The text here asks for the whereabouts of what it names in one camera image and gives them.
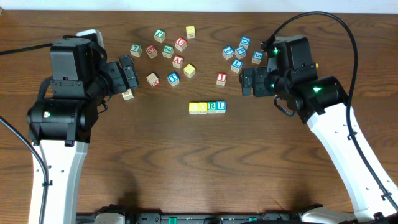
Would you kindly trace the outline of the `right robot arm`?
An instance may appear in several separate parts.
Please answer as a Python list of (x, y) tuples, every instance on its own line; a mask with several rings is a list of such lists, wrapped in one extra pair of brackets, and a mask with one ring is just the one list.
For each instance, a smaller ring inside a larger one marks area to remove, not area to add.
[(353, 214), (307, 211), (310, 222), (392, 220), (397, 216), (397, 186), (383, 169), (356, 121), (348, 95), (334, 76), (318, 77), (304, 36), (262, 42), (265, 67), (245, 68), (239, 81), (244, 96), (284, 100), (287, 116), (297, 114), (330, 156), (351, 199)]

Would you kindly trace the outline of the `yellow C block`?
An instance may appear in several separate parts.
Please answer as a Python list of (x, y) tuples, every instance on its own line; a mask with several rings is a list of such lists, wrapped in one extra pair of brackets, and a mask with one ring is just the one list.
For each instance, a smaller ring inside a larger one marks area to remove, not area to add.
[(189, 102), (189, 114), (198, 114), (198, 103)]

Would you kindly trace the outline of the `green R block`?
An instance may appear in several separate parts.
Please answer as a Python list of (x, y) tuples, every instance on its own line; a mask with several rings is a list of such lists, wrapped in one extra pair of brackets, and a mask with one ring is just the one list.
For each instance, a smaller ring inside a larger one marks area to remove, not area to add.
[(216, 102), (214, 101), (209, 101), (207, 103), (208, 108), (207, 108), (207, 113), (208, 114), (215, 114), (216, 113)]

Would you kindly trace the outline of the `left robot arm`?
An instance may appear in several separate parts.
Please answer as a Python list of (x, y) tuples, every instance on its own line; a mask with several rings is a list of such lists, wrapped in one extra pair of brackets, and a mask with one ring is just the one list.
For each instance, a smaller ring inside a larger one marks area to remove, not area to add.
[(134, 62), (108, 62), (102, 34), (66, 35), (50, 48), (52, 76), (27, 113), (34, 161), (29, 223), (75, 223), (80, 174), (105, 98), (139, 85)]

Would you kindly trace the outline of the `yellow O block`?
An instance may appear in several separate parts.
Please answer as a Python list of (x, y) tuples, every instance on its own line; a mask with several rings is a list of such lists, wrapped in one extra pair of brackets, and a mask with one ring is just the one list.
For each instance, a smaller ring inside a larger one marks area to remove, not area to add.
[(199, 102), (198, 103), (198, 113), (199, 114), (207, 114), (208, 113), (208, 103), (207, 102)]

